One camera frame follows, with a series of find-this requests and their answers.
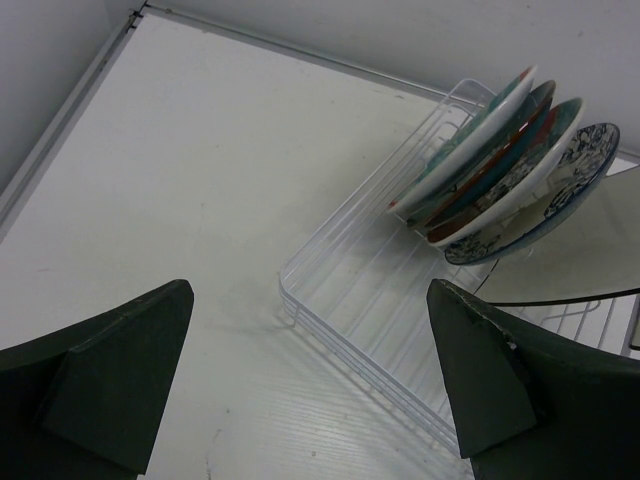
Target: decorative plate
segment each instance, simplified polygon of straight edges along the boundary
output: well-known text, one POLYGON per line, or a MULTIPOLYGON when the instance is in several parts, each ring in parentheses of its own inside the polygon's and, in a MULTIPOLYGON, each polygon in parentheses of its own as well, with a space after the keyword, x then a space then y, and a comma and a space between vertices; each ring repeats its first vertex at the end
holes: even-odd
POLYGON ((618 158, 558 228, 500 258, 478 296, 502 305, 550 305, 639 294, 640 168, 611 175, 618 158))
POLYGON ((482 160, 456 182, 453 191, 442 193, 425 205, 423 202, 416 205, 419 209, 409 216, 407 226, 413 229, 437 227, 493 187, 535 138, 547 117, 555 90, 556 82, 549 80, 527 95, 513 118, 500 129, 497 145, 488 152, 481 149, 478 155, 482 160))
POLYGON ((618 150, 620 130, 599 123, 578 130, 547 182, 506 226, 492 225, 445 250, 454 265, 496 260, 530 245, 564 222, 604 178, 618 150))
POLYGON ((427 234, 429 244, 449 245, 503 218, 520 205, 556 167, 578 129, 584 101, 574 98, 556 105, 536 138, 509 172, 456 217, 427 234))
POLYGON ((536 66, 531 66, 518 75, 446 141, 429 160, 422 173, 389 204, 388 211, 396 213, 406 210, 438 189, 446 189, 443 186, 447 181, 450 181, 451 177, 494 137, 520 107, 531 90, 536 70, 536 66))

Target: white countertop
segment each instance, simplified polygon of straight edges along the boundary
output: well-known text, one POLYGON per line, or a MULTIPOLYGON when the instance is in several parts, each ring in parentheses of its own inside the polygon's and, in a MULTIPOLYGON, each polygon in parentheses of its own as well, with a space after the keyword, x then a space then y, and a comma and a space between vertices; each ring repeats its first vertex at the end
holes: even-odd
POLYGON ((186 278, 146 478, 461 478, 287 326, 277 287, 432 105, 147 15, 0 245, 0 348, 186 278))

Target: stacked plates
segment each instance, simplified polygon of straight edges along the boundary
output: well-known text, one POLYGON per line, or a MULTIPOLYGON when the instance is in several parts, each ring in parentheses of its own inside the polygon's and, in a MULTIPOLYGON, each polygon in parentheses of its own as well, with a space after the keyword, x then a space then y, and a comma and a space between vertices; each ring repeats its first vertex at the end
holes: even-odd
POLYGON ((527 68, 434 154, 389 204, 455 265, 495 260, 562 223, 604 177, 620 131, 578 130, 584 101, 527 68))

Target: white wall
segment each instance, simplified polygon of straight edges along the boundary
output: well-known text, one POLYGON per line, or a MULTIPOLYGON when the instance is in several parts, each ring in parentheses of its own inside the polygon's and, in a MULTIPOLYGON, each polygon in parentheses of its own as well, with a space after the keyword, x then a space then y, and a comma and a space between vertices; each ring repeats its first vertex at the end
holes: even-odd
POLYGON ((151 0, 450 88, 504 85, 531 63, 586 123, 613 121, 640 151, 637 0, 151 0))
POLYGON ((0 2, 0 191, 140 0, 0 2))

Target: white wire dish rack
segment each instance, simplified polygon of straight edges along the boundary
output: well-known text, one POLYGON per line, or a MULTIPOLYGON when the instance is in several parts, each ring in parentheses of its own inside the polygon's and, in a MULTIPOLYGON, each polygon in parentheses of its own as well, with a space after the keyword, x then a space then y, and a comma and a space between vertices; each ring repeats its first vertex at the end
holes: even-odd
MULTIPOLYGON (((280 272, 287 313, 456 454, 425 295, 435 278, 475 292, 493 264, 454 267, 385 210, 438 147, 493 96, 474 80, 460 82, 280 272)), ((607 300, 510 311, 582 343, 615 350, 621 341, 608 345, 606 335, 615 308, 616 300, 607 300)))

